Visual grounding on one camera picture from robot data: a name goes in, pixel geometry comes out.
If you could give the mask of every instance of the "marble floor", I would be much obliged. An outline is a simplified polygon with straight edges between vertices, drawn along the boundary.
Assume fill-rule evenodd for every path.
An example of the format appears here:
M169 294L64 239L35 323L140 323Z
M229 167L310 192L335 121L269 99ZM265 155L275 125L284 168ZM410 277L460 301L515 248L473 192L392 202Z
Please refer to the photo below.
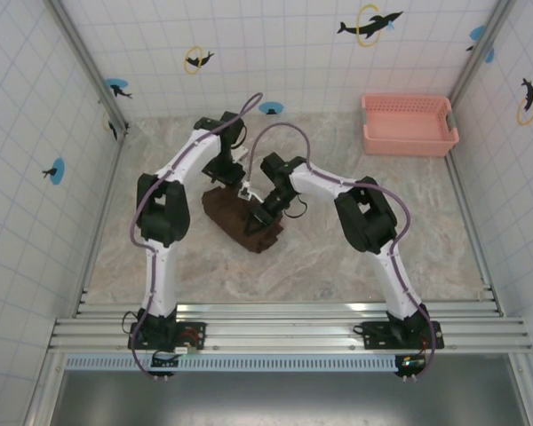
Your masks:
M200 117L137 121L125 141L107 224L89 286L89 303L139 303L144 295L144 252L132 246L128 230L136 182L153 173L187 142ZM400 243L411 282L425 300L477 299L481 279L443 159L368 156L362 149L358 114L249 115L246 146L269 123L297 124L312 142L312 162L352 178L374 177L408 204L413 225ZM305 155L300 135L275 128L257 148L251 184L262 193L272 186L259 168L276 151L283 159ZM243 165L247 168L247 158ZM282 220L279 241L257 255L226 236L205 214L202 193L216 184L201 175L188 190L191 226L180 243L177 296L181 302L382 301L367 256L349 246L333 204L304 195L309 205L299 219ZM404 224L401 209L391 201ZM299 204L289 212L301 211Z

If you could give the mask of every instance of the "pink basket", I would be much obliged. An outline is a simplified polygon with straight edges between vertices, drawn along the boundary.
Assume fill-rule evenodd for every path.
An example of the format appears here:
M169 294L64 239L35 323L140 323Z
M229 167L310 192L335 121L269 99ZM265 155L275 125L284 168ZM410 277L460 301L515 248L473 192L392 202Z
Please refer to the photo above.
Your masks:
M443 96L362 96L366 154L443 157L459 141L450 101Z

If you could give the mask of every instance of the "vent grille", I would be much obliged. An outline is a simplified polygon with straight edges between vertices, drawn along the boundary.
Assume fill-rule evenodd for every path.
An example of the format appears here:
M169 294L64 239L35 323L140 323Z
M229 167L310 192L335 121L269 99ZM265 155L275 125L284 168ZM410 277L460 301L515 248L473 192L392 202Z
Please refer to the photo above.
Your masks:
M152 371L247 371L247 372L336 372L396 371L394 355L186 355L177 367L149 368L151 355L139 354L144 368ZM133 371L138 369L131 354L68 355L67 370Z

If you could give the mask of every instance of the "brown object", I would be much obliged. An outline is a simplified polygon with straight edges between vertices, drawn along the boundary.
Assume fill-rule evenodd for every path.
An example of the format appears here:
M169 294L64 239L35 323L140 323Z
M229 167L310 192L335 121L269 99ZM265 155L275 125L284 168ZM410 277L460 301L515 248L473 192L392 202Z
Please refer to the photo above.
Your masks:
M233 240L253 253L260 253L275 244L278 241L276 236L283 229L280 225L281 219L278 219L267 229L253 235L245 235L245 225L251 214L250 207L259 204L259 201L243 200L230 188L217 187L203 193L202 204L205 214L213 222Z

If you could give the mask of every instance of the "yellow ring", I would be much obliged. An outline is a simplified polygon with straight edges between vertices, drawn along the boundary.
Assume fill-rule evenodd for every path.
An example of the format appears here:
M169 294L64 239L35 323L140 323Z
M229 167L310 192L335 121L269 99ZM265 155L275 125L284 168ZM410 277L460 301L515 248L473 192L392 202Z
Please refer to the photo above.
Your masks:
M527 100L524 99L521 101L521 103L519 104L519 107L517 108L517 123L520 125L520 126L527 126L530 122L533 121L533 116L531 118L529 118L526 122L522 122L521 121L521 108L527 103Z
M195 71L189 71L187 69L187 63L188 63L187 58L189 58L189 54L192 51L199 51L199 62L197 63L197 68L195 69ZM200 46L194 46L186 53L186 58L184 59L184 69L186 70L188 74L191 74L191 75L196 74L199 71L199 68L202 67L202 62L203 62L203 49Z
M357 22L355 22L355 33L357 34L357 43L361 46L361 47L371 47L372 45L374 45L376 42L379 41L379 38L381 37L381 30L379 30L377 32L377 38L375 39L375 41L373 43L364 43L362 41L362 39L359 37L359 21L360 19L362 18L362 13L364 13L366 10L368 9L373 9L375 12L379 12L379 8L374 5L374 4L365 4L361 10L359 11L359 13L357 14Z
M107 111L105 111L103 113L103 129L105 129L105 131L109 131L110 130L110 128L108 127Z

